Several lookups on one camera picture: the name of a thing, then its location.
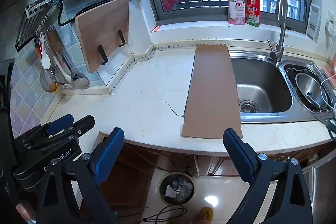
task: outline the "floor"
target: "floor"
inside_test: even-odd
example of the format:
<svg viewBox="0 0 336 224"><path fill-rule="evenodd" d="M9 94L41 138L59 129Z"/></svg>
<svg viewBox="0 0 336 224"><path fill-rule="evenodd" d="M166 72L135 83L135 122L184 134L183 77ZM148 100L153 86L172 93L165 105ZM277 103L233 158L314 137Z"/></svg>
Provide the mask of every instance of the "floor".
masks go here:
<svg viewBox="0 0 336 224"><path fill-rule="evenodd" d="M162 177L166 174L166 171L155 169L150 189L148 191L145 209L142 215L143 218L157 214L160 210L167 206L159 198L157 193L158 184ZM233 215L249 188L248 183L243 182L240 177L201 176L200 178L193 179L196 185L196 193L192 199L184 205L188 211L183 217L173 219L171 221L172 224L193 223L197 220L199 211L205 206L212 207L214 209L214 219L212 220L212 224L225 224ZM264 220L272 200L275 187L276 183L269 186L266 198L256 220L254 221L254 224L261 223ZM160 218L165 217L167 217L167 215L163 214L160 216Z"/></svg>

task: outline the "sink drain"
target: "sink drain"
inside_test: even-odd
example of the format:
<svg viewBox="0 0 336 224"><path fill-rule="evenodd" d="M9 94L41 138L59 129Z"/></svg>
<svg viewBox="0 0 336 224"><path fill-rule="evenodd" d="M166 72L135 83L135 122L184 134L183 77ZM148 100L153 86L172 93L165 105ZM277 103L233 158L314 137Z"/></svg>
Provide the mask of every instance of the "sink drain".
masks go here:
<svg viewBox="0 0 336 224"><path fill-rule="evenodd" d="M245 113L258 113L258 106L255 102L250 100L241 101L240 104L240 111Z"/></svg>

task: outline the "blue gripper pad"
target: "blue gripper pad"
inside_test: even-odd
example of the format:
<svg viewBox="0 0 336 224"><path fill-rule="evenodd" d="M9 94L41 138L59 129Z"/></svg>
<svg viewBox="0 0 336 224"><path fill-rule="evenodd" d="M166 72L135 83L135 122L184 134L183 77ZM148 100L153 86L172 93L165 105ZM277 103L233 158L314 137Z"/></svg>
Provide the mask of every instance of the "blue gripper pad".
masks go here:
<svg viewBox="0 0 336 224"><path fill-rule="evenodd" d="M70 127L74 123L74 117L71 114L67 114L56 121L53 121L46 131L48 135L55 135L61 130Z"/></svg>
<svg viewBox="0 0 336 224"><path fill-rule="evenodd" d="M114 128L107 139L98 144L92 152L90 167L94 173L94 182L99 185L106 181L117 157L124 145L125 135L121 128Z"/></svg>
<svg viewBox="0 0 336 224"><path fill-rule="evenodd" d="M223 134L223 144L231 157L242 181L253 184L254 173L257 170L257 154L252 147L243 143L232 128L228 128Z"/></svg>

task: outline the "white marble countertop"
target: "white marble countertop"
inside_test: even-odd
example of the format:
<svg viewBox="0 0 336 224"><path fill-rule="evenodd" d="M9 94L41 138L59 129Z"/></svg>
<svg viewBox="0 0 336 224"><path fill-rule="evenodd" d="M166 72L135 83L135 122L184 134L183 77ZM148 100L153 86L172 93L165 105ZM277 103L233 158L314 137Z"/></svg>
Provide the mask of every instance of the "white marble countertop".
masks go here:
<svg viewBox="0 0 336 224"><path fill-rule="evenodd" d="M120 127L125 141L160 150L227 156L222 140L181 137L184 107L195 48L164 50L136 63L115 95L64 96L52 116L67 113L75 121L86 115L95 127L80 138L83 152L91 152L98 132ZM318 66L323 63L314 60ZM313 147L330 141L319 121L281 124L242 124L243 141L259 153L274 154Z"/></svg>

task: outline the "screw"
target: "screw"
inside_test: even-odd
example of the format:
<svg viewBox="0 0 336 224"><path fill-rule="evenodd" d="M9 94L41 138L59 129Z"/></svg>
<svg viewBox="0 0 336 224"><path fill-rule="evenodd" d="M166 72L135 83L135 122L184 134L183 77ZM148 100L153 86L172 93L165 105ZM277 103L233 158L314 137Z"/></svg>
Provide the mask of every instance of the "screw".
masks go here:
<svg viewBox="0 0 336 224"><path fill-rule="evenodd" d="M81 155L81 159L82 160L88 160L90 158L91 154L90 153L84 153L83 155Z"/></svg>
<svg viewBox="0 0 336 224"><path fill-rule="evenodd" d="M52 160L50 161L50 164L51 164L51 165L56 165L56 164L57 164L57 162L58 162L58 160L57 160L57 159L52 159Z"/></svg>
<svg viewBox="0 0 336 224"><path fill-rule="evenodd" d="M260 153L260 154L258 155L258 158L260 158L261 160L266 160L266 159L267 159L267 156L266 156L265 154L263 154L263 153Z"/></svg>
<svg viewBox="0 0 336 224"><path fill-rule="evenodd" d="M297 165L299 162L297 161L297 159L291 158L291 163L293 163L294 165Z"/></svg>

